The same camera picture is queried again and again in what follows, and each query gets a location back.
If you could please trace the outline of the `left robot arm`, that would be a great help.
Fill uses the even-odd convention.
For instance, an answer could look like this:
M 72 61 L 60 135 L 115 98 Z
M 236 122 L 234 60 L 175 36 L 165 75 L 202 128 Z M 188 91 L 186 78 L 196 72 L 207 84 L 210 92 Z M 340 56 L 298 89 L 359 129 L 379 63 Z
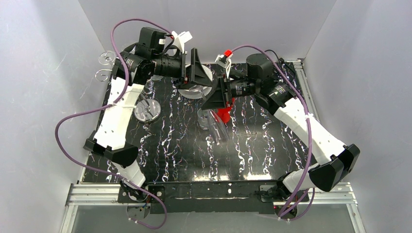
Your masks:
M 185 44 L 191 39 L 189 31 L 177 33 L 143 27 L 137 42 L 114 52 L 107 107 L 99 127 L 86 139 L 84 149 L 111 161 L 132 189 L 141 188 L 146 178 L 137 162 L 138 148 L 126 141 L 126 131 L 147 81 L 154 75 L 170 77 L 179 89 L 212 84 L 197 49 L 190 51 L 191 61 L 186 62 Z

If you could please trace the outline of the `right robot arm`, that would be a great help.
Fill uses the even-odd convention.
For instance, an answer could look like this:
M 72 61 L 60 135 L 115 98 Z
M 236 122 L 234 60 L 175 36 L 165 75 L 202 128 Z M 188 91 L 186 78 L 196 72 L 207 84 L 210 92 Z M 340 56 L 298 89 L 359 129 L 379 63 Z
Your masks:
M 218 78 L 214 90 L 202 105 L 203 110 L 224 109 L 232 99 L 253 95 L 256 102 L 278 120 L 286 124 L 308 147 L 316 164 L 294 171 L 277 181 L 280 193 L 290 195 L 296 187 L 301 190 L 319 188 L 329 192 L 354 167 L 360 154 L 355 145 L 346 145 L 330 134 L 312 115 L 305 113 L 304 106 L 286 82 L 274 77 L 273 62 L 262 53 L 249 55 L 246 59 L 246 75 L 231 71 L 231 52 L 219 54 L 216 64 L 225 72 Z

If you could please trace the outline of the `clear champagne flute glass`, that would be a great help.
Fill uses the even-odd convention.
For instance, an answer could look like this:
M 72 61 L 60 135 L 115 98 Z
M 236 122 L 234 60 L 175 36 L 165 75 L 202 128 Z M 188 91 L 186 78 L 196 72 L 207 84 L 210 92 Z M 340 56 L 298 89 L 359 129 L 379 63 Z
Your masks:
M 206 100 L 206 96 L 203 96 L 201 99 L 197 100 L 200 100 L 201 104 L 203 104 Z M 215 113 L 213 110 L 211 110 L 211 113 L 211 125 L 208 131 L 217 145 L 223 144 L 229 140 L 228 131 L 224 123 L 218 117 L 217 113 Z

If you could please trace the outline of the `red wine glass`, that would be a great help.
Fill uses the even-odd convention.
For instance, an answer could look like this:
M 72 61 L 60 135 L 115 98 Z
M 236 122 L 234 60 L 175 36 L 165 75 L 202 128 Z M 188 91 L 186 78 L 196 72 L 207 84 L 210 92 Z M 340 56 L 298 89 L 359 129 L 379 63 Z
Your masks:
M 232 110 L 232 105 L 229 106 L 229 107 L 226 107 L 226 108 L 219 108 L 218 109 L 217 115 L 224 124 L 227 124 L 230 121 L 230 119 L 231 119 L 231 116 L 230 116 L 231 110 Z

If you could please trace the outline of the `clear wine glass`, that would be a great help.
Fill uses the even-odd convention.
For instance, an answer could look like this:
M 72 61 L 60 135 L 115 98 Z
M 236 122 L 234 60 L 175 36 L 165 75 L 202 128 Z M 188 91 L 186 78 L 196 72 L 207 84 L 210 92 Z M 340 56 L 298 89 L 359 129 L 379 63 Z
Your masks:
M 199 109 L 197 111 L 198 124 L 202 130 L 208 130 L 211 125 L 211 110 Z

